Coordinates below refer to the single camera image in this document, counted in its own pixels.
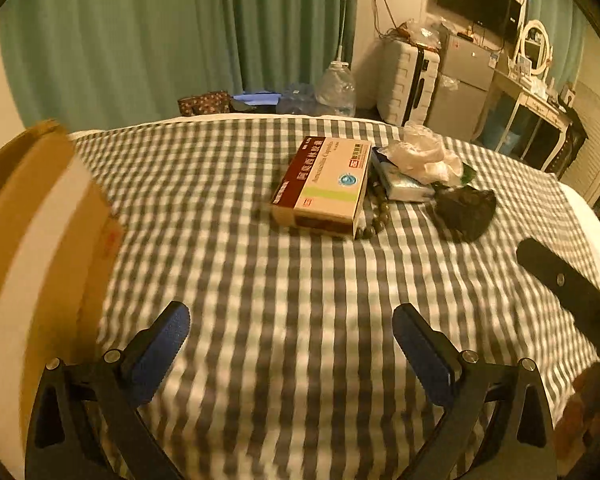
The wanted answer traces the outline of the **person's right hand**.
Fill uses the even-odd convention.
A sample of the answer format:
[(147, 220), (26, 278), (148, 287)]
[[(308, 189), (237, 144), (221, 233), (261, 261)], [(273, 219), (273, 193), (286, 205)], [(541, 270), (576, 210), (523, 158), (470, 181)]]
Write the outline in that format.
[(566, 464), (580, 458), (600, 433), (600, 362), (584, 370), (572, 388), (554, 430), (557, 459)]

